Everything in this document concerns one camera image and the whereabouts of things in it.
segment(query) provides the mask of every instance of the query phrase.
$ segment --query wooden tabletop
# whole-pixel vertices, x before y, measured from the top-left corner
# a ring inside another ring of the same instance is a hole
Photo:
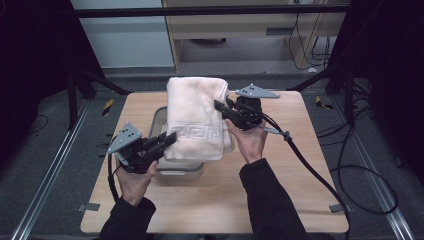
[[[261,99],[263,112],[289,131],[293,142],[309,164],[332,186],[333,181],[316,138],[303,98],[299,92],[281,91],[279,99]],[[148,136],[155,111],[167,105],[166,92],[132,93],[128,96],[115,134],[130,122]],[[337,200],[298,160],[280,135],[268,134],[264,157],[289,193],[308,232],[344,233],[348,229],[342,212],[331,213]],[[251,233],[246,192],[239,178],[244,160],[236,149],[222,160],[206,162],[197,180],[153,179],[146,197],[156,213],[151,233]],[[81,223],[86,233],[98,233],[114,205],[107,182],[107,160],[100,170],[90,203]]]

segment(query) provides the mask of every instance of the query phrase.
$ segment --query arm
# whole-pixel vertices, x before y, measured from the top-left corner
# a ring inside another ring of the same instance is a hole
[[[154,161],[145,174],[128,173],[122,168],[116,171],[122,197],[116,201],[99,239],[147,239],[146,231],[156,207],[144,194],[157,164]]]
[[[258,127],[242,131],[225,121],[246,161],[240,178],[247,193],[253,234],[260,240],[308,239],[290,196],[262,158],[267,133]]]

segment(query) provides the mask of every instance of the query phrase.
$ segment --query hand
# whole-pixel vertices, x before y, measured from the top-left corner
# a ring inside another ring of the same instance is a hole
[[[123,168],[116,171],[119,185],[121,186],[122,198],[133,206],[138,206],[147,191],[152,178],[156,175],[158,161],[153,161],[145,174],[128,173]]]
[[[228,131],[236,137],[241,155],[243,155],[247,164],[253,163],[262,158],[268,132],[265,132],[260,127],[242,131],[234,126],[229,119],[225,119],[225,123],[228,126]],[[263,121],[260,126],[264,127],[265,122]]]

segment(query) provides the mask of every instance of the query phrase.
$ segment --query white wall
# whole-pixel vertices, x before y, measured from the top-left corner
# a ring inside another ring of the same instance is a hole
[[[160,0],[71,0],[75,9],[162,7]],[[102,68],[173,67],[164,17],[80,19]]]

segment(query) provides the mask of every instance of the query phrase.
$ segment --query folded towel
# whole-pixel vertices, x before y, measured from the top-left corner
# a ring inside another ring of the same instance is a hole
[[[177,141],[165,150],[165,160],[194,162],[222,159],[234,150],[214,100],[226,104],[228,83],[220,78],[172,77],[167,85],[167,132],[177,132]]]

